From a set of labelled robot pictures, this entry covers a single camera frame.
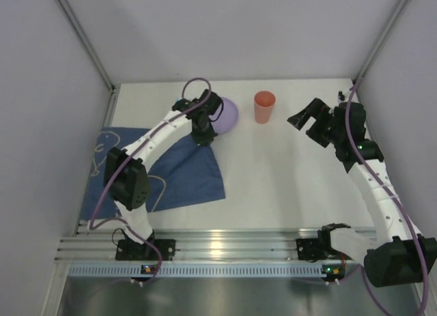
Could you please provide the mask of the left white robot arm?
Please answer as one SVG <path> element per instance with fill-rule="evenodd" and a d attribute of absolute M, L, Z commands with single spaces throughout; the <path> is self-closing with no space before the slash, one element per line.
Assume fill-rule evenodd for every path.
<path fill-rule="evenodd" d="M 223 108 L 223 99 L 205 90 L 200 98 L 178 100 L 165 118 L 131 144 L 107 153 L 104 193 L 114 200 L 129 240 L 145 245 L 154 230 L 147 217 L 150 182 L 147 172 L 180 139 L 190 136 L 198 146 L 209 146 L 218 136 L 210 117 Z"/>

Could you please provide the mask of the purple plastic plate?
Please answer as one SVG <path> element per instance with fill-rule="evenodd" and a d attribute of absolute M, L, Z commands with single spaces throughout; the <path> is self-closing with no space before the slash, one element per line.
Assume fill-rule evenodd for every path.
<path fill-rule="evenodd" d="M 236 104 L 225 97 L 222 97 L 223 105 L 210 116 L 212 127 L 218 135 L 231 131 L 238 122 L 239 111 Z"/>

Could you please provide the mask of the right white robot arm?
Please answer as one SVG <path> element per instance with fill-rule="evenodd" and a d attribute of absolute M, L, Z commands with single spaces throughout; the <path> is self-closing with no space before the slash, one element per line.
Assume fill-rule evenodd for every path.
<path fill-rule="evenodd" d="M 372 242 L 347 224 L 324 225 L 318 230 L 318 252 L 350 257 L 363 266 L 375 287 L 420 283 L 423 269 L 415 243 L 421 246 L 427 269 L 431 270 L 436 261 L 436 239 L 425 238 L 415 225 L 408 226 L 399 211 L 384 156 L 378 144 L 366 137 L 366 116 L 362 104 L 342 102 L 332 109 L 314 98 L 287 120 L 297 130 L 309 119 L 315 120 L 306 131 L 307 136 L 322 147 L 334 146 L 335 155 L 358 188 L 376 230 L 376 241 Z"/>

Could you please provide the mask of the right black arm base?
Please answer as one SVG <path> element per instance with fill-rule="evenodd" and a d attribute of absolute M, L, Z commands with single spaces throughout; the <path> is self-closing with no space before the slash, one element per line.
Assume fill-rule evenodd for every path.
<path fill-rule="evenodd" d="M 300 261 L 316 262 L 320 260 L 343 260 L 345 255 L 322 243 L 317 238 L 299 238 L 296 251 Z"/>

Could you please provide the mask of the blue embroidered cloth placemat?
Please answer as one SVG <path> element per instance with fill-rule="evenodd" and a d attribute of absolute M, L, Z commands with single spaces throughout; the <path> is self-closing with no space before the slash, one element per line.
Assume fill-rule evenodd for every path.
<path fill-rule="evenodd" d="M 144 128 L 106 127 L 97 138 L 80 220 L 90 220 L 104 189 L 107 153 L 122 148 L 147 132 Z M 186 136 L 172 145 L 147 172 L 151 192 L 148 212 L 217 201 L 225 198 L 223 178 L 211 147 L 196 145 Z"/>

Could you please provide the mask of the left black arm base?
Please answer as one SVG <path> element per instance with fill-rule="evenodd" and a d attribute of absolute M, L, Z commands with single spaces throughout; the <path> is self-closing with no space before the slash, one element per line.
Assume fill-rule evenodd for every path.
<path fill-rule="evenodd" d="M 160 252 L 163 261 L 173 259 L 176 251 L 175 240 L 155 239 L 152 243 Z M 158 254 L 147 244 L 140 244 L 127 238 L 118 241 L 115 259 L 117 261 L 158 261 Z"/>

